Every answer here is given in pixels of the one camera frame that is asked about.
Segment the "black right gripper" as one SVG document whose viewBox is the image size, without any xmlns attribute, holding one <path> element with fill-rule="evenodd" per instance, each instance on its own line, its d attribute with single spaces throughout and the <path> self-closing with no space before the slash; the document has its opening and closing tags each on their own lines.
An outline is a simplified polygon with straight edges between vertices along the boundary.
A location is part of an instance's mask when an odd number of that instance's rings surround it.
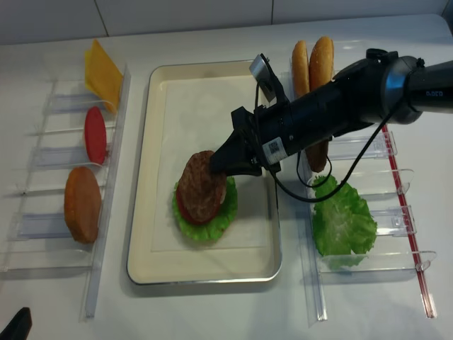
<svg viewBox="0 0 453 340">
<path fill-rule="evenodd" d="M 210 171 L 227 176 L 261 176 L 277 173 L 280 162 L 300 151 L 304 99 L 253 112 L 240 107 L 231 113 L 233 132 L 210 157 Z"/>
</svg>

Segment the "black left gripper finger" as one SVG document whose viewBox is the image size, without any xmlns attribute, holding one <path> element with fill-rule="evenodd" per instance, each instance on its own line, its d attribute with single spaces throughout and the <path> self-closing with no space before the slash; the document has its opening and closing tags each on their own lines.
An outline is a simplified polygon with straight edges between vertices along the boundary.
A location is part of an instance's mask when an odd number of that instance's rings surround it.
<svg viewBox="0 0 453 340">
<path fill-rule="evenodd" d="M 26 340 L 33 325 L 29 307 L 22 307 L 0 334 L 1 340 Z"/>
</svg>

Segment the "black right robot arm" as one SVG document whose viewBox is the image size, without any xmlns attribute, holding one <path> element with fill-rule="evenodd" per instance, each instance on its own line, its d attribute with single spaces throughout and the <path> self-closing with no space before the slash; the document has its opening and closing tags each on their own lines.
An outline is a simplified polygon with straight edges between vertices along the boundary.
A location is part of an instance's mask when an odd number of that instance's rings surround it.
<svg viewBox="0 0 453 340">
<path fill-rule="evenodd" d="M 452 63 L 426 67 L 421 58 L 368 49 L 332 81 L 290 101 L 264 55 L 250 71 L 275 104 L 231 114 L 233 132 L 212 155 L 210 170 L 260 176 L 283 159 L 332 137 L 386 121 L 407 125 L 423 112 L 452 112 Z"/>
</svg>

